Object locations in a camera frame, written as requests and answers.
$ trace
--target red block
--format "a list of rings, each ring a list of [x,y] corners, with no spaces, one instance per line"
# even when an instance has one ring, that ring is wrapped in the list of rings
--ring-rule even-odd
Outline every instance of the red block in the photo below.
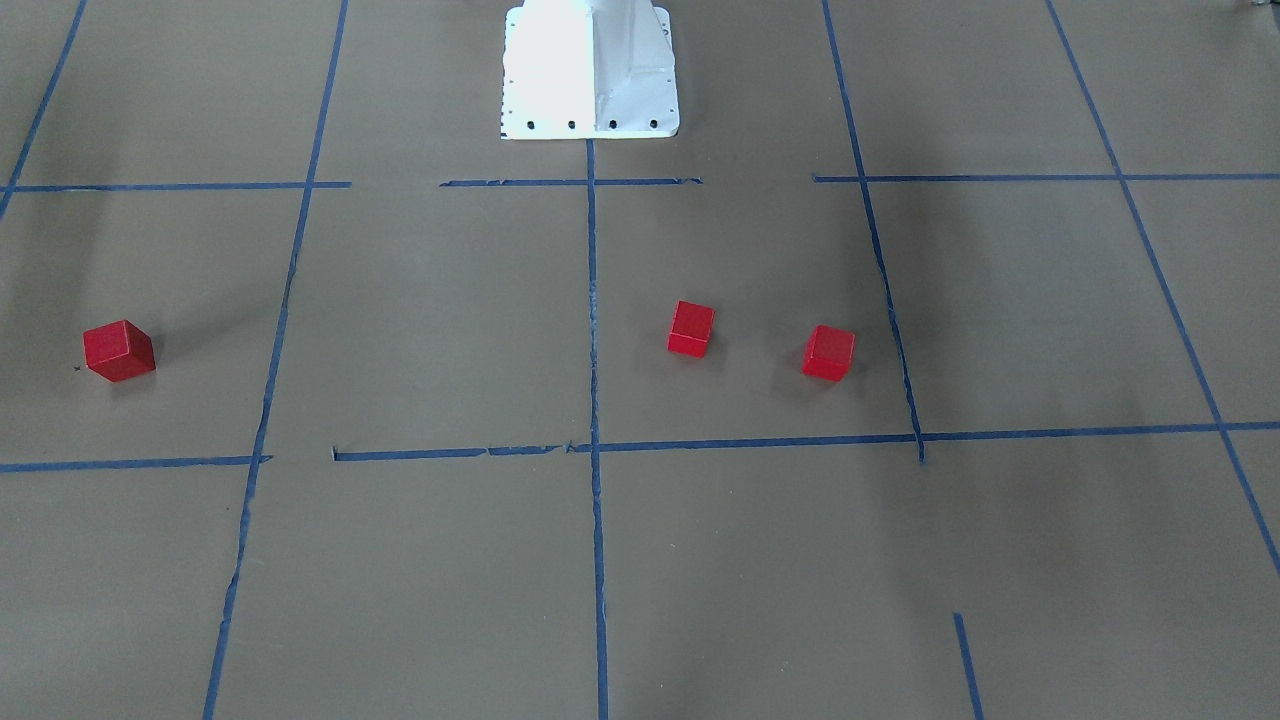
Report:
[[[156,369],[151,338],[128,320],[86,331],[84,364],[113,383]]]
[[[667,350],[694,357],[707,355],[714,322],[716,309],[681,300],[676,304],[676,316],[671,319]]]
[[[804,374],[838,383],[854,365],[854,343],[849,331],[818,325],[804,348]]]

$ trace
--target red cube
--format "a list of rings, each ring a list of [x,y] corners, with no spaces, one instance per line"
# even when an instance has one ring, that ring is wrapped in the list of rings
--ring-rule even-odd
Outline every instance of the red cube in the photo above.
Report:
[[[676,304],[676,315],[671,319],[667,350],[694,357],[707,355],[707,345],[712,340],[712,323],[714,322],[716,310],[713,307],[681,300]]]
[[[818,325],[804,348],[806,375],[838,383],[854,365],[854,343],[858,338],[849,331]]]
[[[86,331],[84,364],[113,383],[156,369],[151,338],[128,320]]]

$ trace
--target white object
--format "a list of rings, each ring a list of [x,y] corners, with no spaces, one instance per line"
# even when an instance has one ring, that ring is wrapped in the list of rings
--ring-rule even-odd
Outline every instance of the white object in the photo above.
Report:
[[[507,13],[502,137],[671,137],[671,15],[652,0],[525,0]]]

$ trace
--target vertical blue line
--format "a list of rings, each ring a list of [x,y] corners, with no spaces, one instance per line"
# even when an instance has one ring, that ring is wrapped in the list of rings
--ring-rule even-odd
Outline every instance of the vertical blue line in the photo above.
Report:
[[[599,346],[596,343],[598,296],[595,292],[595,141],[586,141],[586,266],[591,319],[591,515],[595,520],[595,693],[599,720],[609,720],[609,643],[604,612],[604,516],[600,507],[600,395]]]
[[[840,45],[836,42],[836,26],[831,20],[831,3],[822,0],[822,14],[827,20],[827,41],[831,42],[831,59],[836,64],[836,82],[840,83],[840,99],[845,104],[845,123],[849,126],[849,142],[854,149],[854,164],[858,167],[858,186],[863,191],[863,208],[867,210],[867,225],[872,234],[872,250],[876,252],[876,268],[884,284],[884,305],[888,309],[888,327],[897,346],[897,360],[902,365],[902,389],[906,392],[906,407],[911,414],[911,432],[915,433],[915,447],[920,462],[924,462],[924,437],[920,432],[920,414],[915,407],[915,391],[911,389],[911,373],[906,366],[906,350],[902,347],[902,333],[897,327],[897,309],[893,306],[893,290],[888,283],[888,268],[884,265],[884,251],[881,247],[879,227],[876,224],[876,208],[872,206],[872,190],[867,182],[867,168],[863,165],[863,150],[858,142],[858,126],[854,123],[854,106],[849,99],[849,86],[845,83],[845,63],[840,59]]]
[[[974,720],[983,720],[982,696],[978,694],[978,676],[973,671],[973,656],[969,655],[969,634],[964,630],[964,615],[952,612],[956,623],[956,639],[960,642],[960,660],[964,661],[964,676],[969,683],[969,702],[973,705]]]
[[[1089,86],[1084,82],[1084,73],[1080,70],[1080,64],[1075,59],[1075,51],[1071,49],[1071,41],[1066,37],[1066,28],[1062,27],[1062,20],[1057,14],[1057,8],[1053,6],[1053,0],[1044,0],[1044,5],[1048,8],[1048,14],[1053,19],[1053,27],[1057,29],[1057,37],[1061,40],[1062,49],[1066,51],[1066,59],[1071,64],[1071,72],[1075,73],[1075,81],[1079,83],[1080,92],[1084,95],[1084,102],[1089,106],[1089,114],[1093,115],[1093,124],[1097,126],[1098,136],[1102,138],[1102,146],[1106,149],[1107,158],[1111,160],[1111,169],[1115,170],[1116,181],[1120,183],[1120,190],[1124,192],[1125,202],[1129,205],[1129,214],[1133,215],[1133,222],[1138,227],[1138,236],[1142,238],[1143,249],[1147,251],[1147,260],[1151,261],[1151,269],[1156,274],[1156,282],[1160,284],[1160,291],[1165,296],[1165,305],[1169,306],[1169,313],[1174,318],[1174,325],[1178,327],[1178,334],[1183,340],[1183,347],[1187,350],[1187,357],[1190,360],[1192,369],[1196,372],[1196,379],[1199,382],[1201,392],[1204,395],[1204,402],[1208,405],[1210,414],[1213,416],[1213,423],[1217,425],[1219,436],[1222,438],[1222,446],[1226,448],[1226,455],[1231,461],[1231,469],[1235,471],[1235,479],[1240,484],[1240,491],[1244,493],[1244,500],[1249,506],[1249,512],[1253,515],[1253,521],[1257,524],[1258,533],[1262,536],[1262,543],[1267,548],[1267,555],[1271,556],[1271,565],[1275,568],[1276,574],[1280,575],[1280,551],[1276,550],[1275,539],[1271,537],[1271,529],[1267,527],[1267,520],[1262,515],[1262,507],[1258,506],[1258,500],[1253,495],[1253,486],[1249,484],[1249,478],[1244,473],[1240,457],[1235,452],[1235,443],[1231,442],[1231,434],[1228,430],[1226,423],[1222,420],[1222,413],[1219,410],[1217,400],[1213,398],[1213,391],[1210,388],[1208,378],[1204,375],[1204,368],[1201,366],[1199,356],[1196,354],[1196,347],[1192,345],[1190,333],[1187,331],[1185,323],[1183,323],[1183,314],[1178,310],[1178,302],[1174,300],[1174,293],[1169,287],[1169,281],[1165,278],[1165,272],[1161,269],[1160,260],[1156,258],[1156,247],[1151,243],[1151,236],[1147,233],[1147,224],[1142,220],[1142,214],[1138,211],[1138,204],[1133,199],[1133,191],[1129,188],[1129,181],[1120,169],[1120,160],[1116,156],[1115,147],[1111,145],[1111,137],[1107,135],[1107,128],[1102,124],[1102,115],[1098,113],[1098,106],[1093,101],[1093,94],[1089,92]]]
[[[49,102],[54,99],[54,90],[58,88],[58,81],[63,77],[63,68],[67,67],[67,56],[72,54],[72,44],[76,42],[76,35],[79,32],[81,18],[84,17],[84,6],[88,5],[88,0],[81,0],[79,5],[76,6],[76,17],[72,18],[72,27],[67,31],[67,42],[63,44],[63,51],[58,55],[58,64],[54,65],[54,74],[49,77],[49,85],[45,87],[45,95],[40,99],[40,106],[36,108],[36,117],[31,120],[31,128],[27,129],[27,138],[22,143],[22,151],[18,152],[18,161],[13,165],[13,173],[9,176],[9,184],[4,188],[4,195],[0,196],[0,219],[4,219],[5,211],[9,210],[9,201],[13,199],[13,192],[18,187],[18,179],[22,177],[22,169],[27,165],[27,156],[31,155],[31,146],[36,142],[36,133],[40,132],[40,123],[45,119],[45,111],[49,110]]]
[[[275,400],[275,379],[280,370],[280,356],[284,352],[284,331],[289,323],[289,295],[293,291],[293,278],[298,272],[298,255],[302,251],[302,238],[307,229],[307,214],[311,210],[311,193],[315,190],[316,168],[320,164],[320,147],[324,143],[325,120],[329,115],[329,100],[333,97],[333,82],[338,74],[338,54],[342,50],[343,28],[347,24],[347,5],[342,0],[338,8],[338,27],[333,36],[333,51],[329,55],[329,72],[325,77],[324,95],[320,100],[320,113],[316,118],[315,137],[311,141],[311,161],[307,168],[307,183],[302,190],[302,205],[298,209],[298,223],[293,232],[293,250],[289,255],[289,270],[284,279],[284,293],[280,300],[280,313],[275,320],[275,342],[271,346],[271,363],[266,375],[266,388],[262,392],[262,418],[253,436],[253,455],[250,460],[248,479],[244,483],[244,502],[241,506],[239,538],[236,547],[236,571],[227,584],[223,600],[223,620],[218,626],[218,644],[214,650],[214,662],[209,671],[209,689],[205,694],[204,720],[212,720],[218,705],[218,687],[221,682],[223,662],[227,659],[227,642],[230,637],[232,616],[236,611],[236,594],[239,591],[241,568],[244,564],[244,544],[248,541],[250,505],[257,492],[257,474],[261,466],[262,450],[266,445],[266,428],[271,419],[271,404]]]

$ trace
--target blue grid line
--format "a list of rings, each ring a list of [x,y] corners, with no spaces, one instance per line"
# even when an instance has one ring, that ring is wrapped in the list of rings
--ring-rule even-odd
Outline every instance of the blue grid line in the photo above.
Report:
[[[262,456],[262,462],[270,460]],[[141,457],[137,460],[68,460],[55,462],[4,462],[0,474],[9,473],[64,473],[69,470],[136,470],[143,468],[196,468],[201,465],[248,465],[248,455],[224,455],[214,457]]]
[[[316,118],[315,137],[311,141],[311,161],[307,167],[307,182],[302,190],[302,204],[298,208],[298,224],[293,233],[293,251],[289,255],[289,270],[284,279],[284,292],[280,299],[280,313],[275,323],[275,342],[271,346],[271,361],[266,377],[266,388],[262,392],[262,418],[253,437],[253,455],[248,466],[248,477],[244,482],[244,502],[241,506],[239,537],[236,548],[236,570],[227,584],[227,596],[223,600],[223,619],[218,625],[218,644],[214,648],[214,661],[209,671],[209,689],[205,694],[204,720],[214,719],[214,710],[218,705],[218,687],[221,682],[223,662],[227,657],[227,641],[230,635],[232,616],[236,610],[236,594],[239,589],[241,568],[244,564],[244,544],[248,541],[250,505],[257,491],[257,475],[261,468],[262,450],[266,443],[266,428],[271,419],[271,404],[275,398],[275,380],[280,370],[280,356],[284,352],[284,331],[289,322],[289,295],[293,290],[293,278],[298,270],[298,255],[302,251],[302,238],[307,229],[307,214],[311,209],[311,193],[316,182],[316,168],[320,165],[320,149],[324,145],[325,120],[329,117],[329,101],[333,97],[333,83],[338,74],[338,55],[342,50],[343,28],[347,24],[347,5],[349,0],[342,0],[338,8],[338,27],[333,36],[333,50],[329,55],[329,72],[325,77],[324,95],[320,99],[320,111]]]
[[[964,678],[969,685],[969,703],[973,705],[973,719],[983,720],[982,696],[978,693],[978,675],[973,671],[973,655],[969,653],[969,634],[964,629],[964,615],[952,612],[956,625],[956,642],[960,643],[960,660],[964,662]]]
[[[40,123],[45,119],[45,113],[49,110],[49,102],[54,97],[54,90],[58,88],[58,81],[63,77],[63,68],[67,67],[67,58],[72,54],[72,44],[76,42],[76,35],[79,32],[79,23],[84,17],[84,8],[87,5],[88,0],[81,0],[79,5],[76,6],[76,17],[72,18],[72,27],[67,31],[67,41],[63,44],[61,54],[58,55],[58,64],[54,65],[54,73],[49,77],[49,85],[45,86],[45,95],[40,99],[40,105],[36,108],[36,117],[32,118],[31,128],[27,129],[27,138],[23,140],[22,151],[18,152],[18,161],[14,163],[13,173],[9,174],[9,184],[5,186],[4,195],[0,195],[0,219],[4,219],[5,211],[9,210],[9,201],[13,199],[18,181],[22,178],[22,169],[27,165],[31,146],[36,142],[36,133],[40,132]]]
[[[1111,160],[1111,167],[1115,169],[1116,179],[1120,181],[1120,188],[1124,191],[1125,202],[1129,205],[1129,213],[1133,215],[1133,222],[1138,228],[1138,236],[1142,238],[1142,245],[1147,251],[1147,259],[1151,261],[1151,269],[1156,274],[1156,281],[1160,283],[1160,291],[1165,296],[1165,304],[1169,306],[1169,313],[1172,315],[1174,324],[1178,327],[1178,334],[1183,340],[1183,347],[1187,350],[1187,357],[1190,360],[1192,369],[1196,372],[1196,379],[1199,380],[1201,391],[1204,393],[1204,402],[1208,404],[1210,414],[1213,415],[1213,423],[1217,427],[1219,434],[1222,438],[1222,446],[1226,448],[1226,455],[1231,461],[1231,468],[1235,470],[1235,479],[1240,484],[1240,491],[1244,493],[1244,498],[1248,502],[1249,511],[1253,514],[1253,521],[1258,527],[1258,533],[1262,536],[1262,543],[1267,548],[1267,553],[1271,556],[1271,565],[1275,568],[1277,575],[1280,575],[1280,551],[1276,550],[1275,539],[1271,537],[1271,529],[1267,527],[1267,520],[1262,515],[1262,507],[1258,506],[1257,497],[1253,495],[1253,486],[1249,484],[1249,478],[1244,473],[1244,466],[1240,464],[1240,457],[1235,452],[1235,443],[1231,442],[1231,434],[1228,430],[1226,423],[1222,420],[1222,413],[1219,410],[1217,400],[1213,397],[1213,391],[1210,388],[1208,378],[1204,375],[1204,369],[1201,366],[1199,356],[1196,354],[1196,347],[1192,345],[1190,333],[1187,331],[1185,323],[1183,323],[1183,314],[1178,310],[1178,302],[1174,300],[1174,293],[1169,287],[1169,281],[1165,278],[1165,272],[1160,266],[1160,260],[1156,258],[1156,249],[1151,242],[1151,237],[1147,233],[1147,225],[1142,220],[1142,213],[1138,211],[1138,204],[1133,197],[1133,191],[1129,188],[1129,182],[1125,179],[1124,172],[1120,169],[1120,160],[1116,156],[1115,147],[1111,145],[1111,137],[1107,135],[1107,128],[1102,124],[1102,115],[1098,113],[1098,106],[1093,101],[1093,94],[1089,92],[1089,86],[1084,81],[1084,73],[1080,70],[1080,64],[1075,59],[1075,51],[1071,49],[1071,41],[1066,37],[1066,28],[1062,27],[1062,20],[1057,14],[1057,8],[1053,6],[1053,0],[1044,0],[1046,8],[1048,8],[1050,17],[1053,20],[1053,27],[1057,29],[1057,36],[1062,41],[1062,49],[1066,51],[1066,58],[1071,64],[1071,70],[1075,73],[1075,79],[1080,86],[1080,92],[1084,95],[1084,101],[1089,108],[1089,114],[1093,115],[1093,123],[1097,126],[1098,136],[1102,138],[1102,146],[1107,151],[1107,158]]]
[[[701,178],[544,178],[544,179],[457,179],[442,182],[440,187],[586,187],[589,183],[596,187],[614,186],[671,186],[671,184],[707,184]]]
[[[916,451],[924,462],[924,439],[920,432],[920,415],[915,407],[915,392],[911,389],[911,373],[906,365],[906,350],[902,347],[902,333],[897,327],[897,310],[893,307],[893,290],[888,282],[888,268],[884,265],[884,251],[881,247],[879,228],[876,225],[876,208],[872,205],[872,188],[867,183],[867,168],[863,165],[863,149],[858,142],[858,126],[854,123],[854,106],[849,99],[849,86],[845,82],[845,63],[840,59],[840,44],[836,42],[836,26],[831,20],[831,3],[822,0],[822,14],[827,22],[827,41],[831,44],[831,59],[836,65],[836,82],[840,85],[840,99],[845,105],[845,123],[849,127],[849,143],[854,150],[854,164],[858,167],[858,184],[863,191],[863,208],[867,210],[867,227],[872,234],[872,250],[876,252],[876,268],[884,284],[884,305],[888,309],[888,327],[897,346],[897,359],[902,365],[902,389],[906,393],[906,406],[911,414],[911,430],[915,433]]]
[[[600,505],[600,383],[599,383],[599,293],[596,292],[595,141],[586,141],[586,265],[588,316],[591,324],[591,518],[595,559],[595,693],[599,720],[609,720],[609,648],[604,606],[604,512]]]
[[[1280,179],[1280,173],[1166,173],[1166,174],[1121,174],[1126,181],[1275,181]],[[867,176],[869,183],[929,183],[929,182],[1115,182],[1115,173],[1088,174],[1088,173],[1021,173],[1021,174],[951,174],[951,176]],[[858,176],[813,176],[813,182],[824,183],[858,183]]]
[[[321,181],[311,184],[315,190],[348,190],[349,181]],[[19,184],[18,192],[189,192],[209,190],[306,190],[306,181],[298,182],[170,182],[134,184]]]
[[[1225,423],[1230,432],[1280,430],[1280,420],[1256,423]],[[925,442],[974,442],[995,439],[1042,439],[1073,437],[1126,437],[1126,436],[1165,436],[1187,433],[1217,433],[1215,423],[1181,423],[1164,425],[1100,425],[1085,428],[1029,428],[1014,430],[963,430],[951,433],[923,433]],[[600,442],[599,452],[653,452],[663,450],[737,450],[756,447],[819,447],[844,445],[893,445],[914,443],[913,433],[883,433],[861,436],[801,436],[801,437],[756,437],[728,439],[667,439],[637,442]],[[590,442],[580,445],[521,445],[509,447],[445,447],[435,450],[381,450],[371,452],[333,451],[335,462],[372,462],[387,460],[434,460],[442,457],[483,457],[507,455],[549,455],[556,451],[589,454]]]

